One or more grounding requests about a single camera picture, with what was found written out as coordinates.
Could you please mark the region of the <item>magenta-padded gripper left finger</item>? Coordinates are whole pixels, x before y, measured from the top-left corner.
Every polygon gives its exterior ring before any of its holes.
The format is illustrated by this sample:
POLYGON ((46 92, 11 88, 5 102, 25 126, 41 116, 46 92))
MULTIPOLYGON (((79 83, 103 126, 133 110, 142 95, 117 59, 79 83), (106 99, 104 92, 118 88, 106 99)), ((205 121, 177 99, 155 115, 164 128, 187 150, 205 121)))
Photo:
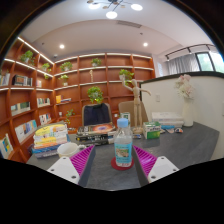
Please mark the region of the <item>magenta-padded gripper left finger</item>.
POLYGON ((94 158, 95 146, 91 145, 71 157, 61 157, 48 169, 48 172, 85 187, 94 158))

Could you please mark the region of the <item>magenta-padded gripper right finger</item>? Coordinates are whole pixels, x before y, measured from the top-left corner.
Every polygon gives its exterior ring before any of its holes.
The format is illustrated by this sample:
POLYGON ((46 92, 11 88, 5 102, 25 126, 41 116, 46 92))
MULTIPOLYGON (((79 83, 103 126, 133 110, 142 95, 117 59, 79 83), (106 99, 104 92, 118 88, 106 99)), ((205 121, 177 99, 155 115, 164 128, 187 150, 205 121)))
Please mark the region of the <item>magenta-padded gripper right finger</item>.
POLYGON ((165 156, 156 157, 137 146, 133 146, 133 158, 141 184, 152 183, 178 171, 165 156))

